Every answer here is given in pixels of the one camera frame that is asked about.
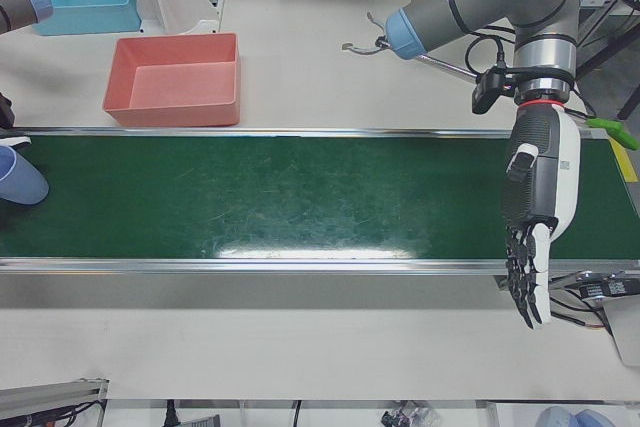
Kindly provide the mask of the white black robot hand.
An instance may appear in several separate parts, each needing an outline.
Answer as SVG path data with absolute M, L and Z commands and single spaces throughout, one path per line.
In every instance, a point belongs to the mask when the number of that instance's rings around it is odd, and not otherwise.
M 507 284 L 525 324 L 551 321 L 551 243 L 577 207 L 581 137 L 564 105 L 529 101 L 517 110 L 506 151 L 501 213 L 506 224 Z
M 28 135 L 24 135 L 20 132 L 16 133 L 6 129 L 1 130 L 1 135 L 0 135 L 1 146 L 20 149 L 30 144 L 31 144 L 31 138 Z

